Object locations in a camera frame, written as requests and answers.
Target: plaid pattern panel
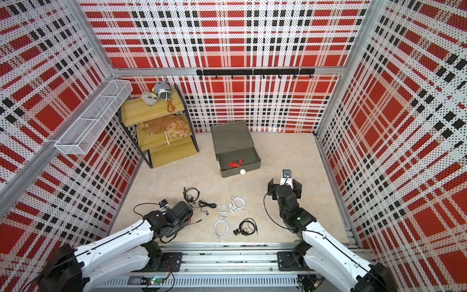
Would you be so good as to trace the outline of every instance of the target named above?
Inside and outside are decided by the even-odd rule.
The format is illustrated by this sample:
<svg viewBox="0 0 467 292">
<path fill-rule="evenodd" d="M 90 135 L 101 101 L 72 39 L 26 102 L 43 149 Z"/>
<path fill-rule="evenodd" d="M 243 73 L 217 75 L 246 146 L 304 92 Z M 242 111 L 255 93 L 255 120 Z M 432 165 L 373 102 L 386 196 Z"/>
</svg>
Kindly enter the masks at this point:
<svg viewBox="0 0 467 292">
<path fill-rule="evenodd" d="M 337 75 L 294 78 L 278 76 L 124 77 L 140 97 L 167 78 L 186 100 L 193 127 L 209 132 L 212 125 L 245 120 L 251 131 L 312 133 L 337 82 Z"/>
<path fill-rule="evenodd" d="M 0 189 L 107 75 L 63 0 L 0 4 Z"/>
<path fill-rule="evenodd" d="M 369 0 L 79 0 L 117 68 L 342 66 Z"/>
<path fill-rule="evenodd" d="M 63 244 L 107 236 L 138 158 L 116 117 L 86 156 L 53 158 L 0 221 L 0 291 L 21 291 Z"/>
<path fill-rule="evenodd" d="M 386 1 L 322 141 L 401 291 L 467 290 L 467 1 Z"/>
</svg>

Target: beige floor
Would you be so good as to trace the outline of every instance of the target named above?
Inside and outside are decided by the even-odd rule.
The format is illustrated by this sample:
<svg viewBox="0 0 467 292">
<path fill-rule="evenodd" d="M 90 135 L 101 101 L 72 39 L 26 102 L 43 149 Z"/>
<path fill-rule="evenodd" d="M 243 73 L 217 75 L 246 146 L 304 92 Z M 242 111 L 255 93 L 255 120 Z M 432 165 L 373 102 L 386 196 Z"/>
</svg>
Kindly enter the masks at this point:
<svg viewBox="0 0 467 292">
<path fill-rule="evenodd" d="M 249 171 L 244 176 L 220 176 L 210 133 L 196 133 L 200 152 L 194 156 L 152 170 L 143 163 L 111 233 L 140 219 L 139 215 L 133 213 L 135 205 L 167 199 L 174 206 L 183 200 L 183 187 L 193 186 L 200 190 L 200 199 L 209 203 L 228 204 L 230 197 L 242 197 L 247 203 L 246 211 L 228 215 L 230 231 L 218 240 L 212 234 L 212 227 L 219 219 L 216 210 L 209 208 L 209 215 L 206 216 L 199 208 L 195 208 L 192 222 L 205 219 L 186 226 L 174 242 L 293 242 L 298 237 L 276 226 L 267 217 L 263 206 L 267 183 L 271 178 L 278 183 L 282 169 L 290 169 L 292 177 L 303 185 L 302 198 L 298 200 L 300 206 L 315 216 L 336 239 L 348 242 L 313 135 L 252 133 L 251 136 L 261 157 L 261 168 Z M 266 207 L 271 217 L 283 225 L 277 201 L 267 196 Z M 146 214 L 154 208 L 158 207 L 142 205 L 137 208 L 137 212 Z M 255 219 L 258 234 L 235 236 L 232 231 L 247 217 Z"/>
</svg>

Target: wooden shelf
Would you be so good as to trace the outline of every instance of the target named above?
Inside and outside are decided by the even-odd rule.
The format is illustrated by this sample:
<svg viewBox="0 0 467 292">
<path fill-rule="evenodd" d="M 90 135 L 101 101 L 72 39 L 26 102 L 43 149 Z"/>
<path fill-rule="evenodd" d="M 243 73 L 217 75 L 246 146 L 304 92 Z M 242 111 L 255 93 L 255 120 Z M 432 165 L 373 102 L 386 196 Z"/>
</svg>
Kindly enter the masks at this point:
<svg viewBox="0 0 467 292">
<path fill-rule="evenodd" d="M 153 106 L 148 106 L 142 98 L 127 100 L 121 105 L 121 120 L 127 127 L 137 123 L 157 119 L 168 114 L 174 114 L 184 111 L 183 102 L 176 89 L 172 89 L 172 105 L 175 106 L 175 112 L 167 112 L 167 102 L 158 100 Z"/>
<path fill-rule="evenodd" d="M 185 114 L 181 114 L 179 115 L 179 117 L 189 125 L 188 119 L 186 118 Z M 136 127 L 136 136 L 138 137 L 138 145 L 143 151 L 152 149 L 160 145 L 167 144 L 167 140 L 165 138 L 164 132 L 160 132 L 154 135 L 149 135 L 146 130 Z M 178 139 L 169 139 L 169 142 L 173 142 L 176 140 Z"/>
<path fill-rule="evenodd" d="M 161 145 L 150 150 L 152 167 L 156 168 L 197 153 L 191 136 L 179 139 L 170 145 Z"/>
</svg>

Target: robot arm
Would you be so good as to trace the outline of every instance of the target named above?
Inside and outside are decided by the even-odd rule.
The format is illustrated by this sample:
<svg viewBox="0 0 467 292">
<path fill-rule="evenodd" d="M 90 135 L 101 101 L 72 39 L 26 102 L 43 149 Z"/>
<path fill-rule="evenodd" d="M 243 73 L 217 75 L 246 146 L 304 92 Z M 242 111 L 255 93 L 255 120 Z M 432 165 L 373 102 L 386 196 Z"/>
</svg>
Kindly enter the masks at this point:
<svg viewBox="0 0 467 292">
<path fill-rule="evenodd" d="M 186 202 L 164 212 L 152 211 L 128 228 L 90 244 L 72 249 L 61 246 L 47 263 L 38 280 L 41 292 L 87 292 L 95 286 L 148 264 L 160 266 L 162 252 L 156 238 L 176 236 L 189 224 L 193 209 Z"/>
<path fill-rule="evenodd" d="M 291 179 L 290 170 L 283 170 L 279 185 L 271 180 L 268 191 L 277 200 L 287 229 L 301 239 L 293 249 L 297 267 L 318 271 L 342 292 L 396 292 L 386 267 L 380 263 L 373 266 L 357 256 L 300 207 L 301 185 Z"/>
</svg>

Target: wire mesh basket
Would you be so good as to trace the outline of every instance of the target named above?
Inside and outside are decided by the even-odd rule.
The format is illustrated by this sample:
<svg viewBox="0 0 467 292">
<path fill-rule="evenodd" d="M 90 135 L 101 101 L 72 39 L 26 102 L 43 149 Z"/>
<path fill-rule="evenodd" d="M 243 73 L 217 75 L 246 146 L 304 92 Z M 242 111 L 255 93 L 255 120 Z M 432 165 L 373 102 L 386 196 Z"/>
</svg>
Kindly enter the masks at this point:
<svg viewBox="0 0 467 292">
<path fill-rule="evenodd" d="M 55 143 L 64 154 L 85 155 L 132 91 L 128 80 L 112 80 Z"/>
</svg>

